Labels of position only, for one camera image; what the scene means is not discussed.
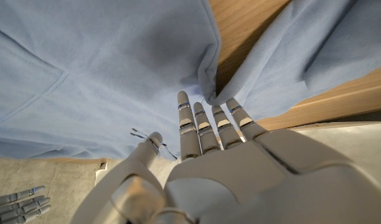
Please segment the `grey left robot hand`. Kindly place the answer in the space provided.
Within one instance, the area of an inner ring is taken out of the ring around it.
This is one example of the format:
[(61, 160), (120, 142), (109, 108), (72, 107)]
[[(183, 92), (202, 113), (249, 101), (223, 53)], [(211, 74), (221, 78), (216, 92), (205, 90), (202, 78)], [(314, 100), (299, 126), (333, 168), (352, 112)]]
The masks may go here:
[(378, 183), (338, 151), (267, 131), (234, 99), (227, 111), (177, 96), (181, 163), (161, 185), (154, 132), (97, 183), (73, 223), (381, 223)]

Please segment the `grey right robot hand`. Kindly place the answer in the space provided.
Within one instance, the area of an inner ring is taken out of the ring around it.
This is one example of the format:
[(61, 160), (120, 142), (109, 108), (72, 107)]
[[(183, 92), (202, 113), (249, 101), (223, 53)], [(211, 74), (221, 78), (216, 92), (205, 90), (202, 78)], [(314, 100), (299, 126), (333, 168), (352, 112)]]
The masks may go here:
[(47, 213), (50, 198), (37, 196), (44, 185), (0, 196), (0, 224), (25, 224)]

